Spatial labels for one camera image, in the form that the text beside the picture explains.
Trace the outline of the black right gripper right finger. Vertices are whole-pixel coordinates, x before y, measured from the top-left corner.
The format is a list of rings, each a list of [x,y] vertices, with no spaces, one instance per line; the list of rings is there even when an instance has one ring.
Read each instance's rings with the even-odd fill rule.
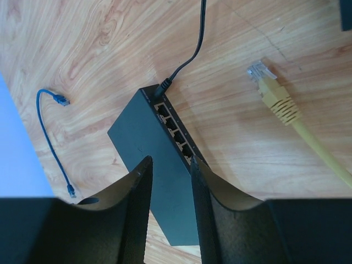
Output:
[[[191,160],[203,263],[351,263],[351,199],[262,201]]]

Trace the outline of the black network switch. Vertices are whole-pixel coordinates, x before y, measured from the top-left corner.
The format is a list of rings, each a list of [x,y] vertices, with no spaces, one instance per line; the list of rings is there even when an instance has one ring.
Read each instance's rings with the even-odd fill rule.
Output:
[[[342,31],[352,28],[352,0],[339,0]]]
[[[153,161],[150,210],[171,246],[199,243],[190,164],[204,159],[166,95],[157,85],[137,90],[108,131],[128,171],[146,156]]]

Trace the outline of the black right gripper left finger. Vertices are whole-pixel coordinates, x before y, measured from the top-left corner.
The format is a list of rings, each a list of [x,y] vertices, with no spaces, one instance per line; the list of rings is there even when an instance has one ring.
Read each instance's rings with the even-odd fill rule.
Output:
[[[77,204],[2,198],[1,263],[143,263],[152,177],[147,156]]]

